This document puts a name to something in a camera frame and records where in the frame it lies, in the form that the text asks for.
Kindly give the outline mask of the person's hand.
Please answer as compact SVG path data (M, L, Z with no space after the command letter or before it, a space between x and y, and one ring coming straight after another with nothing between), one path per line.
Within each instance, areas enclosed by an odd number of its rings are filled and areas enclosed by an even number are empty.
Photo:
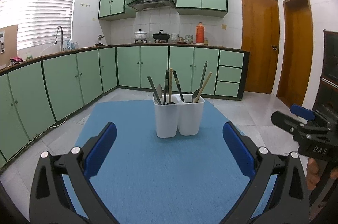
M309 158L306 175L306 183L309 190L316 188L317 183L320 181L320 177L319 165L313 158Z

